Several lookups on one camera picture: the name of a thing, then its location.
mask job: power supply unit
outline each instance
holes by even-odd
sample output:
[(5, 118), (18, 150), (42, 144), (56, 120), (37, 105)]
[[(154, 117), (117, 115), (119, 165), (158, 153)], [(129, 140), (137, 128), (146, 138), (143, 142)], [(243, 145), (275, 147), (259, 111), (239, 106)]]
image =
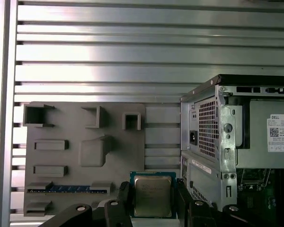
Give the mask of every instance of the power supply unit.
[(267, 213), (284, 169), (284, 77), (218, 75), (181, 98), (181, 177), (195, 200)]

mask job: ventilation grille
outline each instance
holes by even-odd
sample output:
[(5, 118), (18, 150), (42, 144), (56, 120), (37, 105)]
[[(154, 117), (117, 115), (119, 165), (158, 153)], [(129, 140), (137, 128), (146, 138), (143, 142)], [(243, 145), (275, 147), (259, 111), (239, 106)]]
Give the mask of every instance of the ventilation grille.
[(199, 150), (210, 157), (215, 157), (215, 140), (219, 138), (216, 117), (216, 102), (199, 105)]
[(194, 200), (201, 200), (208, 202), (208, 200), (195, 187), (193, 187), (192, 192), (190, 194)]

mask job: metal louvered panel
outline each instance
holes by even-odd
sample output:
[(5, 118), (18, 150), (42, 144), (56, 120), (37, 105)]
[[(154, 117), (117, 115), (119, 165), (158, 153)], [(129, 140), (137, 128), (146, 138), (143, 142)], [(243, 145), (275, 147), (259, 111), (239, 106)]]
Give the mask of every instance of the metal louvered panel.
[[(146, 135), (145, 165), (151, 170), (178, 171), (179, 97), (219, 73), (284, 75), (284, 3), (0, 2), (0, 40), (4, 41), (0, 43), (0, 95), (9, 91), (0, 100), (0, 163), (10, 162), (0, 170), (0, 198), (4, 198), (0, 220), (4, 227), (10, 199), (17, 212), (22, 209), (22, 192), (12, 192), (10, 197), (11, 189), (3, 185), (12, 183), (16, 191), (23, 184), (24, 103), (146, 103), (150, 134)], [(10, 31), (4, 21), (10, 24)], [(11, 218), (11, 225), (17, 226), (33, 226), (32, 222), (44, 220), (21, 214)]]

